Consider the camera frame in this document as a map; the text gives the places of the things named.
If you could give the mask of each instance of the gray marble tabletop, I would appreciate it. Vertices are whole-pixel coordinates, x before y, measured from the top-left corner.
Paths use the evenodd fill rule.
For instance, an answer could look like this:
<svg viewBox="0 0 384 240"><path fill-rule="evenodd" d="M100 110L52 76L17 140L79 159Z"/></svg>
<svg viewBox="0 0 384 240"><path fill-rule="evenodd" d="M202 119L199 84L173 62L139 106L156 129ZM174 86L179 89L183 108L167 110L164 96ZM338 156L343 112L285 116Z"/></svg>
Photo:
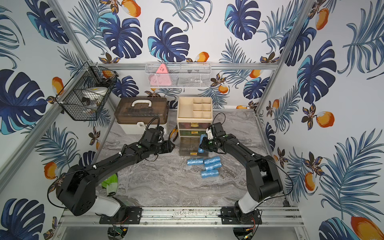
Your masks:
<svg viewBox="0 0 384 240"><path fill-rule="evenodd" d="M265 155L257 131L253 111L224 111L223 128L255 153ZM170 132L176 126L176 111L169 113ZM216 121L223 121L222 114ZM128 135L115 121L98 157L98 161L119 152L123 144L138 141L141 135ZM116 196L129 205L139 206L232 206L247 191L245 168L231 155L220 155L222 167L218 177L202 179L203 166L187 166L191 157L179 156L179 139L172 153L161 154L155 162L142 161L118 172L119 187ZM282 198L262 206L283 206Z"/></svg>

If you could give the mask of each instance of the white wire basket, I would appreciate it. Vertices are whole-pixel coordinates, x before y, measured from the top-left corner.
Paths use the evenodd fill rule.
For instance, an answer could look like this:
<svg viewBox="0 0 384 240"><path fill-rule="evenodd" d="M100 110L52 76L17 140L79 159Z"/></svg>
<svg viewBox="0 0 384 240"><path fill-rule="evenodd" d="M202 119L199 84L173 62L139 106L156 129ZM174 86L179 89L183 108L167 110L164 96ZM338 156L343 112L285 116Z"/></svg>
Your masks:
<svg viewBox="0 0 384 240"><path fill-rule="evenodd" d="M163 63L147 63L145 73L150 88L208 88L211 63L164 63L168 73L156 73Z"/></svg>

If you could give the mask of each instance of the pink triangular object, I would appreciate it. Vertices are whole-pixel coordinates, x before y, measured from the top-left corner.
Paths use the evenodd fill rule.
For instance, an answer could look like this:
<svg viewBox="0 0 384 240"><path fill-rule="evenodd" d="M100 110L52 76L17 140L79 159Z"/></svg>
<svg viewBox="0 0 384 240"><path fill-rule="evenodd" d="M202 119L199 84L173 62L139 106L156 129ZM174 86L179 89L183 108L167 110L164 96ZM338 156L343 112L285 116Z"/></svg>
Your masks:
<svg viewBox="0 0 384 240"><path fill-rule="evenodd" d="M162 63L156 73L165 73L164 75L154 74L151 76L151 86L170 86L172 81L169 77L167 66Z"/></svg>

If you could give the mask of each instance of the toolbox handle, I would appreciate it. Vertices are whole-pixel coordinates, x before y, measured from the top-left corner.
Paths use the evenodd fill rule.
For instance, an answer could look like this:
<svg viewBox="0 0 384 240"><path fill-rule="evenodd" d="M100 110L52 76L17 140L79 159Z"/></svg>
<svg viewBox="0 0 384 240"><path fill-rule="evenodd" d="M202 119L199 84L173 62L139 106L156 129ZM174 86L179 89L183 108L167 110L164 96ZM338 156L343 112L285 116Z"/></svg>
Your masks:
<svg viewBox="0 0 384 240"><path fill-rule="evenodd" d="M134 107L136 103L148 103L148 107L152 106L152 102L150 100L136 100L132 103L132 107Z"/></svg>

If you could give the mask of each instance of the pliers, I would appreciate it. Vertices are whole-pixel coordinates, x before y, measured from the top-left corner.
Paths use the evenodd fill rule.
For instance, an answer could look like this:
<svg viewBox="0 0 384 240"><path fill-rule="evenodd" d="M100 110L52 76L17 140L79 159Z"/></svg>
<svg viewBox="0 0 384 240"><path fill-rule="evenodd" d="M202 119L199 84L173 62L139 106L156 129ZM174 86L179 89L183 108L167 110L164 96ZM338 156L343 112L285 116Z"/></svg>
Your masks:
<svg viewBox="0 0 384 240"><path fill-rule="evenodd" d="M176 141L177 137L179 136L179 130L177 129L177 126L172 130L172 132L170 133L169 135L169 139L172 137L172 135L176 133L176 136L174 137L174 139L172 139L172 142Z"/></svg>

